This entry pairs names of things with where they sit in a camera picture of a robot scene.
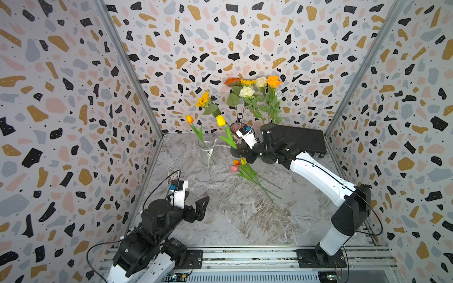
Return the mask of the cream rose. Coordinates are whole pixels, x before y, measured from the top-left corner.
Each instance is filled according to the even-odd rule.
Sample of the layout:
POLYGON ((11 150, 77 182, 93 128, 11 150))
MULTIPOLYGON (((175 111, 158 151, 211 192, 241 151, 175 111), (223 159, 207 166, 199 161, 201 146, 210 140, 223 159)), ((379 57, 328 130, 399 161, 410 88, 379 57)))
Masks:
POLYGON ((263 101, 262 96, 255 94, 255 90, 251 86, 244 86, 239 96, 243 99, 246 108, 248 108, 256 119, 260 119, 264 123, 263 115, 260 111, 259 103, 263 101))
POLYGON ((260 103, 260 112, 266 116, 266 121, 271 122, 270 99, 268 98, 268 79, 260 77, 256 79, 257 100, 260 103))

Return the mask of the orange rose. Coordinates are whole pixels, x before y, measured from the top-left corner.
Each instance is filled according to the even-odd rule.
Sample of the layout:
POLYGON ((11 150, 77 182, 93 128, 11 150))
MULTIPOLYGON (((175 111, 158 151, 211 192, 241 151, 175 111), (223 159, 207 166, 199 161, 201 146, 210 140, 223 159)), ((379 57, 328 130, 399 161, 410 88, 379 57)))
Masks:
POLYGON ((276 103, 275 92, 281 84, 282 84, 282 82, 280 81, 280 78, 278 76, 271 76, 268 78, 268 98, 270 99, 270 116, 271 116, 271 122, 273 122, 274 124, 280 124, 283 120, 280 116, 279 116, 279 121, 277 123, 274 122, 274 120, 273 120, 274 105, 276 103))

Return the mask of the yellow sunflower large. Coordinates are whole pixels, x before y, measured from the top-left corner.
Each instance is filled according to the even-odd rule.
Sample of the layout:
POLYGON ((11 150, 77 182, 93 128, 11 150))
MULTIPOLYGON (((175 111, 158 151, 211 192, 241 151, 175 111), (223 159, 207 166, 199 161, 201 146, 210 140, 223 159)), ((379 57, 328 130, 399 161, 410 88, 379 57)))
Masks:
POLYGON ((240 83, 243 87, 253 87, 256 85, 255 80, 240 80, 240 83))

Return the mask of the yellow sunflower small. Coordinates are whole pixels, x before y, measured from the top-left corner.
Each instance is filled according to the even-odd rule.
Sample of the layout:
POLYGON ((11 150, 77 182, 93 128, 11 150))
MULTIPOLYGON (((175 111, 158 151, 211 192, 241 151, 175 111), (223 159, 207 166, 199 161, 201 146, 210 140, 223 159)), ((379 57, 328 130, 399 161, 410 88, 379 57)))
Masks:
POLYGON ((212 102, 209 90, 198 98, 196 106, 203 111, 205 116, 211 115, 216 118, 218 115, 222 115, 219 107, 212 102))

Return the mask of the white rose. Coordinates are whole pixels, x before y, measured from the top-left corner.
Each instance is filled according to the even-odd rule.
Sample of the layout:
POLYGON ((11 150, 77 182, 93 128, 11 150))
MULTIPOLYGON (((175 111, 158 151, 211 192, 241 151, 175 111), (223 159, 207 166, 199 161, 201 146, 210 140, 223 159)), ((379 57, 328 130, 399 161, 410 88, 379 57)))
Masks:
POLYGON ((273 120, 276 123, 279 121, 279 116, 281 113, 280 105, 281 105, 282 98, 283 98, 282 92, 279 90, 276 90, 276 92, 275 92, 276 103, 274 105, 274 117, 273 117, 273 120))

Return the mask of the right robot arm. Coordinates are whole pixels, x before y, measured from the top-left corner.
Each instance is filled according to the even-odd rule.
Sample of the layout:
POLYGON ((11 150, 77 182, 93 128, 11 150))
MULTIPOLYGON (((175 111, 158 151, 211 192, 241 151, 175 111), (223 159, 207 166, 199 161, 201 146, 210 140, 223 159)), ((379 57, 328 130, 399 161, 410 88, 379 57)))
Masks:
POLYGON ((236 154, 247 161, 243 166, 249 179, 257 179, 250 164, 261 159, 267 164, 279 164, 297 173, 323 192, 337 206, 327 234, 312 250, 300 256, 300 262, 311 266, 327 267, 340 261, 342 247, 358 232, 371 213, 370 189, 355 185, 325 168, 315 160, 326 154, 321 130, 298 128, 269 123, 260 127, 262 139, 253 129, 244 125, 235 134, 242 143, 236 154))

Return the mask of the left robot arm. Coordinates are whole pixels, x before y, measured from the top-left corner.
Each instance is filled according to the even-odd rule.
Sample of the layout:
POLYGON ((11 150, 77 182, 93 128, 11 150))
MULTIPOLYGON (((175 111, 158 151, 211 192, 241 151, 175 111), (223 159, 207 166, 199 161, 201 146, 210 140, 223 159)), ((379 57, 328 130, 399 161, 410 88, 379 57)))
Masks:
POLYGON ((203 251, 189 251, 171 234, 181 222, 202 221, 210 198, 196 207, 178 208, 169 199, 153 201, 141 214, 141 223, 120 242, 113 257, 108 283, 163 283, 186 281, 200 269, 203 251))

